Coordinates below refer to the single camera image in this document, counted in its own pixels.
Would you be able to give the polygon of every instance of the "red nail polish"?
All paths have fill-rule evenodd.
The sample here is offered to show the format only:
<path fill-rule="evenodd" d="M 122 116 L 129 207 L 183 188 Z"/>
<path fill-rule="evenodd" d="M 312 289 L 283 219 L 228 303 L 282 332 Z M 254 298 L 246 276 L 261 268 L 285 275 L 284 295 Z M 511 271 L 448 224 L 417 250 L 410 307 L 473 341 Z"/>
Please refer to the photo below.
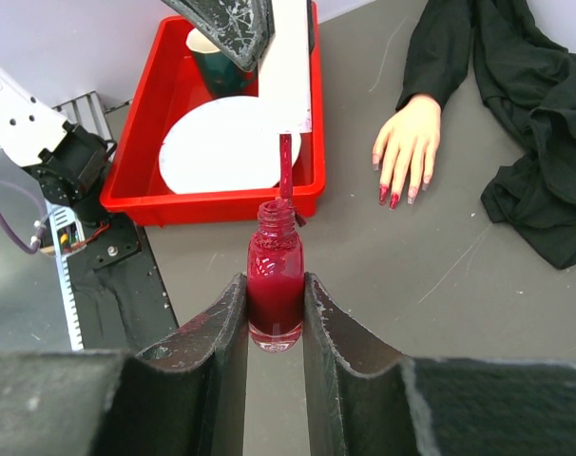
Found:
<path fill-rule="evenodd" d="M 387 191 L 387 185 L 379 185 L 379 204 L 385 204 L 385 201 L 387 200 Z"/>
<path fill-rule="evenodd" d="M 400 196 L 397 193 L 392 193 L 392 198 L 390 199 L 390 209 L 395 209 L 400 201 Z"/>
<path fill-rule="evenodd" d="M 250 335 L 267 352 L 284 352 L 300 338 L 303 261 L 294 208 L 285 199 L 264 202 L 248 249 L 247 292 Z"/>

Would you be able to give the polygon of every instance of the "black cloth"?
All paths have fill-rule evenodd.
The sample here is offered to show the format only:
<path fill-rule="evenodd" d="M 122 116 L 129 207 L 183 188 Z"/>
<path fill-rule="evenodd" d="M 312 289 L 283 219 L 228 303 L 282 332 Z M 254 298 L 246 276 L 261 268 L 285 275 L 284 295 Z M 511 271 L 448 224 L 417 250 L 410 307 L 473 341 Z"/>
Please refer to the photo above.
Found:
<path fill-rule="evenodd" d="M 526 0 L 429 0 L 413 32 L 397 108 L 427 93 L 444 107 L 468 72 L 525 156 L 481 200 L 549 263 L 576 263 L 576 54 L 535 26 Z"/>

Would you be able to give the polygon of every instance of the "red plastic tray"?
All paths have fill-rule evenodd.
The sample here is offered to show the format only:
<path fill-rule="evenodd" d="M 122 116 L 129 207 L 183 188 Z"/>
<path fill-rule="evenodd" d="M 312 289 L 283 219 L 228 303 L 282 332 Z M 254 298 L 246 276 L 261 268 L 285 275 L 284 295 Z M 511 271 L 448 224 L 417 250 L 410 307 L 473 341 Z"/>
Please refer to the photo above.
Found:
<path fill-rule="evenodd" d="M 322 78 L 314 5 L 316 46 L 310 60 L 313 132 L 303 141 L 294 167 L 294 203 L 310 217 L 326 186 Z M 211 100 L 185 45 L 193 27 L 181 16 L 164 19 L 148 56 L 124 133 L 110 167 L 101 202 L 140 225 L 255 219 L 259 205 L 277 188 L 177 195 L 163 182 L 159 152 L 163 138 L 185 113 Z M 256 84 L 250 95 L 257 95 Z"/>

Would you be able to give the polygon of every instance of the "white paper plate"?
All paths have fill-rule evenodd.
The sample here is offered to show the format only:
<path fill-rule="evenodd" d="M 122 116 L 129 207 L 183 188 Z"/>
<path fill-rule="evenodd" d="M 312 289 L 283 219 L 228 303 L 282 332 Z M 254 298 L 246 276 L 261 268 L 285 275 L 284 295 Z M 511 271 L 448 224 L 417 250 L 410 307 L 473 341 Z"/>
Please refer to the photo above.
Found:
<path fill-rule="evenodd" d="M 168 132 L 159 155 L 174 193 L 271 188 L 279 182 L 277 116 L 256 97 L 221 98 L 193 109 Z M 292 135 L 297 161 L 300 135 Z"/>

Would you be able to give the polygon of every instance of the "fake hand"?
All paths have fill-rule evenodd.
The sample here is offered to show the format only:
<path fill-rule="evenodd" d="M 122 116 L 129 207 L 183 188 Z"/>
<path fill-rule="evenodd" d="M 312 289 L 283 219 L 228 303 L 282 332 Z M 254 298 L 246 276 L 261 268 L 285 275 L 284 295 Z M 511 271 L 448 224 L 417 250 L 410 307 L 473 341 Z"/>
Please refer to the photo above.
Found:
<path fill-rule="evenodd" d="M 414 203 L 420 187 L 427 190 L 440 144 L 441 112 L 434 98 L 418 94 L 385 122 L 373 148 L 374 170 L 378 170 L 383 160 L 379 204 L 385 204 L 391 188 L 390 209 L 395 209 L 409 169 L 408 203 Z"/>

